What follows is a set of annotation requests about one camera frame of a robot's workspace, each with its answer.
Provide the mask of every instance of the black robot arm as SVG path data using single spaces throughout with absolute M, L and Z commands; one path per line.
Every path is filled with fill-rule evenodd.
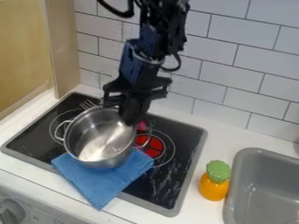
M 152 100 L 167 96 L 171 79 L 158 77 L 159 69 L 173 72 L 180 68 L 179 51 L 186 42 L 185 22 L 190 6 L 187 0 L 128 0 L 128 9 L 119 11 L 97 0 L 108 11 L 122 18 L 134 16 L 140 8 L 140 37 L 126 41 L 119 77 L 103 87 L 104 107 L 118 106 L 128 125 L 135 125 L 150 108 Z M 163 67 L 165 57 L 177 60 L 173 68 Z

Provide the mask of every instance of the countertop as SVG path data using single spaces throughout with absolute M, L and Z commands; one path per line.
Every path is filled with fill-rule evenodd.
M 101 94 L 99 89 L 84 85 L 79 85 L 74 91 L 98 97 Z M 48 90 L 3 119 L 0 122 L 0 145 L 57 102 L 53 91 Z M 98 212 L 59 175 L 6 156 L 1 152 L 0 186 L 7 186 L 20 193 L 30 195 L 36 200 L 64 210 L 71 215 L 79 216 L 91 223 L 222 224 L 223 201 L 208 201 L 198 192 L 198 180 L 209 161 L 221 159 L 231 165 L 236 152 L 249 147 L 259 147 L 287 156 L 299 157 L 299 147 L 295 143 L 180 113 L 170 108 L 164 108 L 159 103 L 155 103 L 149 112 L 199 126 L 208 132 L 208 138 L 185 196 L 184 204 L 179 215 L 174 218 L 164 217 L 117 198 L 113 199 L 103 211 Z

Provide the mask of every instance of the black stovetop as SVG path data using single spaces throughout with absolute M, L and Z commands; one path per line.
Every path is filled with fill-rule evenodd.
M 83 94 L 70 94 L 8 142 L 3 152 L 17 151 L 22 157 L 50 164 L 51 160 L 65 153 L 62 143 L 54 137 L 56 127 L 81 113 L 83 108 L 80 104 L 86 100 L 95 104 L 99 102 L 98 99 Z M 182 203 L 179 199 L 183 200 L 189 185 L 187 182 L 190 182 L 191 174 L 188 178 L 188 172 L 193 172 L 190 168 L 192 166 L 194 170 L 202 150 L 205 131 L 154 115 L 146 115 L 144 120 L 153 126 L 153 130 L 152 137 L 143 150 L 155 159 L 155 167 L 128 186 L 124 192 L 133 196 L 130 197 L 131 202 L 150 210 L 178 210 L 180 205 L 177 203 Z M 59 129 L 57 135 L 62 136 L 64 130 L 63 127 Z M 147 133 L 140 132 L 136 143 L 143 144 L 147 139 Z

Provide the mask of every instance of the white subway tile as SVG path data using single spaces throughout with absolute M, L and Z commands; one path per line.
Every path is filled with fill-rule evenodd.
M 241 45 L 235 66 L 299 79 L 299 56 Z
M 195 116 L 203 116 L 221 123 L 246 128 L 250 113 L 228 108 L 208 101 L 196 100 L 193 110 Z
M 119 11 L 127 11 L 128 10 L 128 0 L 109 0 L 108 2 L 112 7 L 115 7 Z M 98 13 L 99 13 L 98 15 L 100 17 L 112 18 L 112 19 L 116 19 L 116 20 L 127 21 L 130 23 L 139 24 L 139 18 L 140 18 L 139 7 L 135 7 L 135 15 L 133 17 L 122 18 L 122 17 L 118 17 L 115 14 L 109 12 L 104 7 L 102 7 L 101 4 L 99 3 Z
M 75 11 L 96 15 L 96 0 L 74 0 Z
M 248 18 L 264 22 L 299 27 L 299 1 L 252 0 Z
M 191 8 L 196 11 L 244 18 L 248 2 L 249 0 L 191 0 Z
M 110 81 L 115 80 L 116 77 L 112 77 L 109 75 L 101 74 L 100 75 L 100 80 L 101 80 L 101 88 L 103 88 L 104 85 L 109 83 Z
M 191 59 L 184 56 L 181 56 L 182 66 L 179 70 L 173 72 L 174 74 L 180 74 L 186 77 L 197 79 L 199 75 L 199 69 L 201 66 L 200 59 Z M 173 68 L 177 66 L 177 61 L 174 57 L 167 57 L 164 67 Z
M 299 29 L 283 26 L 275 50 L 299 54 Z
M 291 142 L 299 142 L 299 125 L 263 115 L 252 115 L 248 129 Z
M 278 25 L 212 16 L 209 38 L 272 49 L 278 30 Z
M 80 69 L 80 83 L 99 88 L 100 87 L 100 75 L 95 72 L 90 72 L 84 69 Z
M 299 102 L 299 81 L 267 74 L 261 86 L 261 94 Z
M 237 45 L 235 44 L 188 36 L 188 42 L 185 44 L 184 51 L 181 54 L 197 59 L 232 65 L 236 49 Z
M 100 55 L 111 59 L 120 60 L 122 57 L 123 43 L 110 39 L 100 38 Z
M 188 34 L 206 37 L 210 22 L 210 14 L 189 11 L 186 30 Z
M 123 40 L 139 38 L 139 24 L 123 23 Z
M 224 104 L 275 118 L 283 118 L 288 107 L 287 101 L 232 88 L 228 88 Z
M 182 76 L 172 75 L 172 79 L 173 83 L 170 86 L 171 92 L 210 102 L 221 103 L 226 91 L 225 87 L 200 80 L 188 79 Z
M 98 54 L 98 38 L 77 32 L 78 49 L 87 53 Z
M 75 13 L 77 32 L 85 32 L 95 36 L 122 40 L 122 22 Z
M 164 78 L 171 78 L 171 73 L 166 73 L 166 72 L 164 72 L 163 70 L 159 70 L 159 72 L 158 72 L 158 76 L 160 76 L 160 77 L 164 77 Z
M 150 107 L 164 107 L 175 109 L 180 112 L 184 112 L 187 114 L 191 113 L 194 99 L 188 96 L 168 93 L 167 98 L 154 100 Z
M 263 73 L 204 61 L 200 79 L 231 88 L 258 92 Z
M 113 77 L 118 76 L 120 62 L 113 59 L 102 58 L 100 56 L 79 52 L 79 64 L 81 68 L 95 71 L 100 74 L 107 74 Z
M 299 123 L 299 104 L 295 102 L 291 102 L 289 105 L 288 112 L 284 118 L 284 120 Z

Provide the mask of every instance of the stove knob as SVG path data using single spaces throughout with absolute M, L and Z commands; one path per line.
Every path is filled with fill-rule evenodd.
M 19 224 L 25 216 L 25 210 L 11 199 L 0 204 L 0 224 Z

